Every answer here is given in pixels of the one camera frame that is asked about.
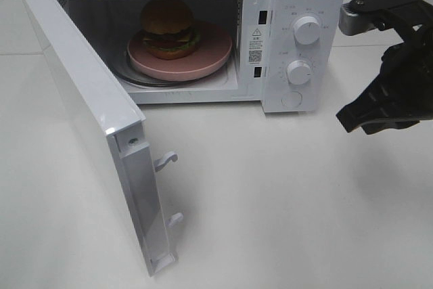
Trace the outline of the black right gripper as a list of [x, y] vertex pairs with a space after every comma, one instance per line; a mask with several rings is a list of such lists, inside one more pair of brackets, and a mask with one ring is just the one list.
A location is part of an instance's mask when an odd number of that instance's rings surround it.
[[389, 47], [380, 75], [336, 117], [347, 132], [406, 129], [432, 119], [432, 31]]

